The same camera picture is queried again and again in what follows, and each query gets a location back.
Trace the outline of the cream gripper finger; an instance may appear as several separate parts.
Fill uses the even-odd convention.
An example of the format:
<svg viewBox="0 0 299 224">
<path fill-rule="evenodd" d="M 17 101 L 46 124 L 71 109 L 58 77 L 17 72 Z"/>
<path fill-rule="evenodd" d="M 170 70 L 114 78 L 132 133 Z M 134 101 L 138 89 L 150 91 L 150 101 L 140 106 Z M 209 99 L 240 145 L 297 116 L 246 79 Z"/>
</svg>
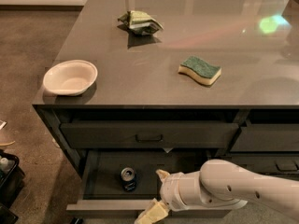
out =
<svg viewBox="0 0 299 224">
<path fill-rule="evenodd" d="M 166 218 L 169 213 L 169 208 L 163 201 L 153 199 L 149 202 L 148 207 L 140 213 L 134 224 L 155 224 Z"/>
<path fill-rule="evenodd" d="M 170 174 L 167 171 L 162 169 L 158 169 L 156 171 L 156 174 L 157 176 L 159 176 L 159 179 L 162 183 L 170 176 Z"/>
</svg>

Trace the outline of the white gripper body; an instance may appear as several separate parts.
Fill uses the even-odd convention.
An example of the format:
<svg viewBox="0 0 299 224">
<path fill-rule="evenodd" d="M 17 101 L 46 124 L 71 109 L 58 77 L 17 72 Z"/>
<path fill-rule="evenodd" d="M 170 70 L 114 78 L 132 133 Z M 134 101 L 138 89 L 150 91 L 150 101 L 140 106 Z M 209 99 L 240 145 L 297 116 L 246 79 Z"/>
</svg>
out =
<svg viewBox="0 0 299 224">
<path fill-rule="evenodd" d="M 199 171 L 170 174 L 161 185 L 160 196 L 172 211 L 216 207 L 216 198 L 200 183 Z"/>
</svg>

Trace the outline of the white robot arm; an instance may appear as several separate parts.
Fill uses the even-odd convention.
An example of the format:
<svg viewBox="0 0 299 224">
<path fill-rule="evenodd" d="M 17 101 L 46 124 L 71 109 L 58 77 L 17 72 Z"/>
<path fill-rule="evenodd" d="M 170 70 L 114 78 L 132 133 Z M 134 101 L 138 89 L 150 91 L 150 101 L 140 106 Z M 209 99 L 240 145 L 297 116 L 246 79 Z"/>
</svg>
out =
<svg viewBox="0 0 299 224">
<path fill-rule="evenodd" d="M 259 175 L 224 160 L 206 161 L 192 173 L 158 170 L 160 200 L 152 200 L 134 224 L 154 224 L 173 212 L 240 208 L 260 203 L 299 220 L 299 182 Z"/>
</svg>

